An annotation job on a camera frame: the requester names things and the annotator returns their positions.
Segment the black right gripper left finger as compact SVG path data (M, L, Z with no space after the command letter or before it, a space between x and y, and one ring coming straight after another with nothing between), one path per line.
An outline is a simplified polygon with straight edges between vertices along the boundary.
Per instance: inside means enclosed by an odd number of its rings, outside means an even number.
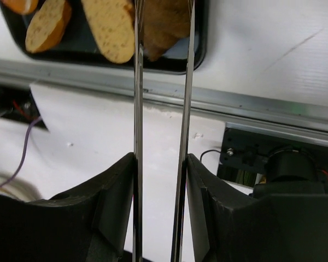
M119 261L133 196L134 155L49 200L0 195L0 261Z

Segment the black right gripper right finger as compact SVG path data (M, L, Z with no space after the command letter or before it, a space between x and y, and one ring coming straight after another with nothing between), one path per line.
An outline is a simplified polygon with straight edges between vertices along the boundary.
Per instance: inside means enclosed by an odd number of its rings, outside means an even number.
M196 261L328 261L328 195L252 198L187 157Z

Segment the silver metal tongs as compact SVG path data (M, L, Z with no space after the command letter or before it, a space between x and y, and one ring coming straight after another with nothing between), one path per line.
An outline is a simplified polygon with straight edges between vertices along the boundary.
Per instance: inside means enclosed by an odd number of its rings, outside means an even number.
M143 55L144 1L135 1L134 16L134 156L133 175L133 246L132 260L143 260ZM195 1L188 1L190 36L185 75L183 115L180 134L177 188L175 195L171 261L182 261L184 206L187 176L187 156L190 129L192 83L194 74Z

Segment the brown croissant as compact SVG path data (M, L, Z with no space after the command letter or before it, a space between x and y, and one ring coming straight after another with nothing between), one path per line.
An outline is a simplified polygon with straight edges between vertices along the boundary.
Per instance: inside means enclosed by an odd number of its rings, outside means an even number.
M190 35L193 1L147 0L144 6L144 48L157 61L180 39Z

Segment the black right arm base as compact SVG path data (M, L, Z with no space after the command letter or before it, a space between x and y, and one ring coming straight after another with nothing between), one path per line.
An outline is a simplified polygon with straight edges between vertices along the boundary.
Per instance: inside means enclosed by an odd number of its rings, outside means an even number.
M217 176L267 194L328 194L328 147L226 128Z

